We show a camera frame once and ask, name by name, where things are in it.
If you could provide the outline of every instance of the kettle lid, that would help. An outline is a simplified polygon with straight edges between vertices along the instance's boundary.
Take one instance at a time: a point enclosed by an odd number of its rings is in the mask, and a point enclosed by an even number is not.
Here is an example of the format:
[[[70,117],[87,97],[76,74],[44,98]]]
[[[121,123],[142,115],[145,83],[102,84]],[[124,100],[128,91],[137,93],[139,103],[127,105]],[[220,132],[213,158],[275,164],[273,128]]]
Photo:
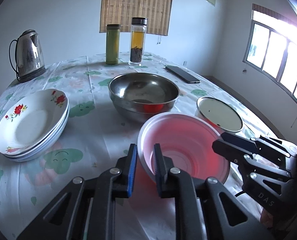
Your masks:
[[[35,30],[26,30],[25,32],[23,32],[23,33],[21,34],[20,37],[22,37],[23,35],[29,34],[29,33],[33,33],[33,32],[36,32],[36,31],[35,31]]]

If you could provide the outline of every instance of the white wall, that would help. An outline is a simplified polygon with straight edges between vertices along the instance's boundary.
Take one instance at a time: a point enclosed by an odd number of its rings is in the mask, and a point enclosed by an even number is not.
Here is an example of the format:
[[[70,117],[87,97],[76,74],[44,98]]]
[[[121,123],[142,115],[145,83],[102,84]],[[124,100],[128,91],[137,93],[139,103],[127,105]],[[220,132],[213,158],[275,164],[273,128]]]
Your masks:
[[[173,0],[169,36],[147,35],[145,50],[199,74],[209,75],[222,34],[225,0]],[[40,34],[45,63],[105,53],[99,33],[101,0],[4,0],[0,5],[0,95],[15,78],[8,46],[27,29]],[[122,33],[120,51],[129,51],[130,34]]]
[[[242,62],[250,33],[252,3],[297,22],[287,0],[228,0],[224,35],[213,76],[246,98],[287,140],[297,144],[297,104],[268,77]]]

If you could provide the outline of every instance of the window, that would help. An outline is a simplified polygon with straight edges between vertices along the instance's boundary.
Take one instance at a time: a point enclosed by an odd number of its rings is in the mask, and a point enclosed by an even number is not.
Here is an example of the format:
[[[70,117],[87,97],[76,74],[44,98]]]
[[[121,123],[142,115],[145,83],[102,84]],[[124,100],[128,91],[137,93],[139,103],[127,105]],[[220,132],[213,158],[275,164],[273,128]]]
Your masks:
[[[293,22],[253,4],[244,62],[268,76],[297,102],[297,26]]]
[[[121,32],[131,31],[132,17],[148,18],[147,33],[168,34],[172,0],[102,0],[100,33],[107,24],[121,24]]]

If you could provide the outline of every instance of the tablecloth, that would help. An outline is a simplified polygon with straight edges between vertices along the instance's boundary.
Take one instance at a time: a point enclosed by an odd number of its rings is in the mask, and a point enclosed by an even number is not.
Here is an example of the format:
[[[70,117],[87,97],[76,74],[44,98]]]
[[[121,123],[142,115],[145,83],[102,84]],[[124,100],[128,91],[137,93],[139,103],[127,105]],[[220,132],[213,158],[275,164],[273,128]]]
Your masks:
[[[187,70],[201,80],[186,84],[164,67],[176,65],[152,53],[144,54],[142,66],[129,66],[129,53],[120,53],[118,65],[106,65],[105,54],[79,57],[46,67],[46,72],[26,83],[14,81],[0,97],[0,120],[21,98],[38,90],[56,88],[66,93],[70,104],[68,123],[59,140],[38,159],[16,163],[0,154],[0,230],[7,239],[21,231],[75,176],[91,179],[115,166],[125,156],[131,143],[137,142],[140,124],[117,113],[108,94],[109,81],[120,74],[148,72],[175,82],[180,97],[172,112],[194,115],[201,96],[218,98],[231,105],[247,125],[238,134],[246,138],[273,132],[249,109],[218,86]],[[82,158],[72,158],[69,165],[47,169],[47,155],[66,151]],[[241,190],[238,174],[230,170],[225,186],[236,194]],[[246,194],[239,200],[259,219],[261,207]],[[155,184],[138,163],[134,194],[118,201],[116,239],[175,239],[175,208],[172,199],[160,199]]]

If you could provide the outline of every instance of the electric kettle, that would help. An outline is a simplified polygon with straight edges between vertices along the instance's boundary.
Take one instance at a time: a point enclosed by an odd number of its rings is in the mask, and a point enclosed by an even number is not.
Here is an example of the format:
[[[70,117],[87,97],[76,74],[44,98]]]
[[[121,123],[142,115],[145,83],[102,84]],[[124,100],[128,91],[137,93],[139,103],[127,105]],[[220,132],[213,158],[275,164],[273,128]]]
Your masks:
[[[10,49],[13,41],[16,41],[16,68],[11,62]],[[9,59],[13,70],[16,72],[16,79],[24,83],[43,74],[45,64],[39,34],[35,30],[27,30],[17,40],[13,41],[9,47]]]

